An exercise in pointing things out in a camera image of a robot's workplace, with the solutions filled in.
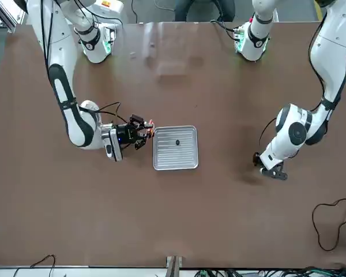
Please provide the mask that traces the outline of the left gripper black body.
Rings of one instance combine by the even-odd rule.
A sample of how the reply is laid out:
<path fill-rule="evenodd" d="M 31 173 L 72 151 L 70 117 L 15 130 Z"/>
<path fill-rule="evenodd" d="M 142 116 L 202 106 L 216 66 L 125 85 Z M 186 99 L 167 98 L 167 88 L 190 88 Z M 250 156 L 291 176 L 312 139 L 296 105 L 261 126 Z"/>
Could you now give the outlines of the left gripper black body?
<path fill-rule="evenodd" d="M 269 170 L 265 166 L 263 166 L 261 167 L 261 173 L 268 177 L 282 177 L 284 175 L 283 164 L 284 163 L 281 162 Z"/>

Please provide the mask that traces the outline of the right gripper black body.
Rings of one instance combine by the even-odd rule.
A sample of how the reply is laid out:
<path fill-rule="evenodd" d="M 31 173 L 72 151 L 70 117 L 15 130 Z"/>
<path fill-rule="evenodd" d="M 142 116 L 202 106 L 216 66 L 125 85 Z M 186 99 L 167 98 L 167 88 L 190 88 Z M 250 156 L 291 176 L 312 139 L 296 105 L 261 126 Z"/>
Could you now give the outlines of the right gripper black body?
<path fill-rule="evenodd" d="M 116 135 L 120 145 L 134 144 L 138 140 L 138 125 L 135 123 L 125 123 L 115 125 Z"/>

